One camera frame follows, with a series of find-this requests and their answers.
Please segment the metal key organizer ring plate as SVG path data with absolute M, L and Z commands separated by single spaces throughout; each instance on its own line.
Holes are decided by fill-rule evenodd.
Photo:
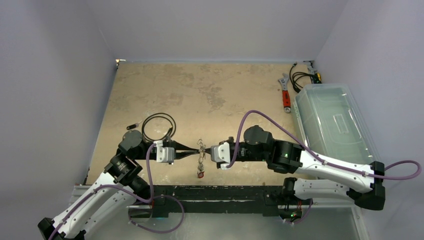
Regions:
M 204 149 L 206 148 L 206 145 L 203 143 L 203 140 L 200 138 L 197 141 L 197 145 L 199 146 L 199 157 L 198 157 L 198 165 L 197 165 L 197 177 L 198 177 L 198 173 L 199 172 L 204 172 L 205 174 L 205 170 L 204 170 L 204 158 L 203 158 L 203 154 L 204 154 Z

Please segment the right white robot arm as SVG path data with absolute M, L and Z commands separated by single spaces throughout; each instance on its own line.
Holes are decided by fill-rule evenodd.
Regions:
M 352 201 L 360 208 L 373 211 L 381 211 L 385 205 L 383 163 L 351 163 L 308 152 L 299 144 L 274 139 L 270 132 L 258 125 L 244 132 L 242 142 L 236 143 L 233 137 L 229 137 L 206 148 L 205 152 L 222 170 L 229 168 L 235 156 L 238 162 L 266 162 L 267 168 L 276 173 L 313 176 L 314 179 L 284 179 L 277 197 L 288 204 L 333 198 Z

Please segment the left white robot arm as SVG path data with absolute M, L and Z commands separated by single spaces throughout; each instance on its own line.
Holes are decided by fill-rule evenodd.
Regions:
M 142 132 L 129 129 L 118 144 L 116 154 L 105 166 L 97 180 L 66 210 L 54 218 L 43 218 L 37 225 L 45 240 L 84 240 L 102 220 L 134 203 L 150 204 L 155 189 L 150 167 L 148 181 L 139 176 L 142 166 L 138 160 L 172 164 L 199 150 L 185 146 L 166 136 L 147 140 Z

